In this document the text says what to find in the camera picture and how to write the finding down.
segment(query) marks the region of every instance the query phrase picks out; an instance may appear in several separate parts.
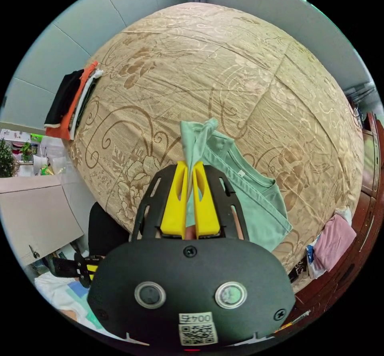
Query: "wall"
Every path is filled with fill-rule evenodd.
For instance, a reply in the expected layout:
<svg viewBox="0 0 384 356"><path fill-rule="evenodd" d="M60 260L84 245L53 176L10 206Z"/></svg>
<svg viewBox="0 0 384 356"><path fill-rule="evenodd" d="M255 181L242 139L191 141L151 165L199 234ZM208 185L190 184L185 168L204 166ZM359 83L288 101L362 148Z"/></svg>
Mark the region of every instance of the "wall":
<svg viewBox="0 0 384 356"><path fill-rule="evenodd" d="M306 0L207 0L253 14L283 29L305 45L334 76L340 87L370 81L348 39Z"/></svg>
<svg viewBox="0 0 384 356"><path fill-rule="evenodd" d="M2 127L43 130L65 74L82 68L99 47L128 25L186 1L78 0L48 25L21 61L7 90Z"/></svg>

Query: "white cloth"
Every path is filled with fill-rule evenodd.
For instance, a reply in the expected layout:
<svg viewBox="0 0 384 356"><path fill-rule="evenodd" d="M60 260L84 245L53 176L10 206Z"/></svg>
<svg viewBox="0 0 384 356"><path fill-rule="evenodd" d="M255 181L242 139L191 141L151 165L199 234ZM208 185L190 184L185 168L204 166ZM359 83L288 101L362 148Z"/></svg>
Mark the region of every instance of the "white cloth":
<svg viewBox="0 0 384 356"><path fill-rule="evenodd" d="M308 246L307 246L308 274L309 274L310 278L313 280L319 278L320 276L322 276L326 272L326 269L324 268L324 266L321 264L319 259L316 258L316 255L313 253L313 247L315 246L315 244L319 240L320 235L321 235L321 233L316 237L316 239L311 244L308 244ZM312 262L310 261L310 256L309 256L310 251L312 251L312 257L313 257Z"/></svg>
<svg viewBox="0 0 384 356"><path fill-rule="evenodd" d="M92 76L90 76L90 78L87 80L87 82L84 85L83 91L81 92L79 101L77 103L76 112L75 112L75 115L74 115L74 118L73 118L73 121L72 121L72 127L69 130L69 139L70 140L73 140L75 138L77 119L79 117L81 105L84 102L85 95L87 94L88 89L89 89L90 85L92 84L93 80L98 79L99 77L101 77L103 75L103 73L104 73L103 70L96 69L95 73Z"/></svg>
<svg viewBox="0 0 384 356"><path fill-rule="evenodd" d="M352 226L352 213L349 207L336 208L335 215L340 215L350 226Z"/></svg>
<svg viewBox="0 0 384 356"><path fill-rule="evenodd" d="M86 302L85 298L79 299L78 301L74 300L73 292L68 293L71 283L78 283L73 278L61 278L55 277L51 272L46 272L43 275L35 278L35 287L40 292L40 294L57 310L67 310L73 311L76 314L76 321L79 324L84 325L87 328L90 328L96 332L99 332L105 336L112 337L117 340L126 341L135 344L147 345L136 340L130 339L127 337L126 340L123 340L109 332L107 332L101 325L96 326L94 323L90 322L88 318L90 313L92 313L90 306Z"/></svg>

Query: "beige bedspread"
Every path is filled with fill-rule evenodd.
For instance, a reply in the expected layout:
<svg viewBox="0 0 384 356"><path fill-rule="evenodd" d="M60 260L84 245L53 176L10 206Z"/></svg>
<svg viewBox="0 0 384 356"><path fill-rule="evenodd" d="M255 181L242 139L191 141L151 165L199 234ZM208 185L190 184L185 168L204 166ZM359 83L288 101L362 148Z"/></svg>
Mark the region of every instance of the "beige bedspread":
<svg viewBox="0 0 384 356"><path fill-rule="evenodd" d="M183 158L180 121L211 117L278 182L293 229L274 254L287 272L335 208L355 211L362 132L334 78L281 29L231 8L180 4L127 27L93 60L104 75L66 145L129 231L152 176Z"/></svg>

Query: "circular sensor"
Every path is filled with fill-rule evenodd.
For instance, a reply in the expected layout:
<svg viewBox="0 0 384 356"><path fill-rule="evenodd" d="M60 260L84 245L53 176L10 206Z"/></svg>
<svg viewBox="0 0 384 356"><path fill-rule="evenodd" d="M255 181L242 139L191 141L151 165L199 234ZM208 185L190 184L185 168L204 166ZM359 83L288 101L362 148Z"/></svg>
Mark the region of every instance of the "circular sensor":
<svg viewBox="0 0 384 356"><path fill-rule="evenodd" d="M156 309L165 303L166 294L159 284L145 281L135 288L135 299L144 308Z"/></svg>
<svg viewBox="0 0 384 356"><path fill-rule="evenodd" d="M229 281L220 285L215 294L215 300L218 306L225 309L240 307L247 298L245 287L235 281Z"/></svg>

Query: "potted plant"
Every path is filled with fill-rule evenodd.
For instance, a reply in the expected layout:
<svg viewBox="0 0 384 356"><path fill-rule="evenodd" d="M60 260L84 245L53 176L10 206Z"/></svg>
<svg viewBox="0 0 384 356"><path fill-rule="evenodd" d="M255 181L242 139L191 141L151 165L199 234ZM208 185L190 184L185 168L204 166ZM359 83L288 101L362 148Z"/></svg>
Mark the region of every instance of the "potted plant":
<svg viewBox="0 0 384 356"><path fill-rule="evenodd" d="M25 143L21 149L21 158L24 163L32 161L32 155L36 153L36 149L32 148L31 143Z"/></svg>
<svg viewBox="0 0 384 356"><path fill-rule="evenodd" d="M16 162L11 147L4 139L0 141L0 177L12 177L18 171L18 162Z"/></svg>

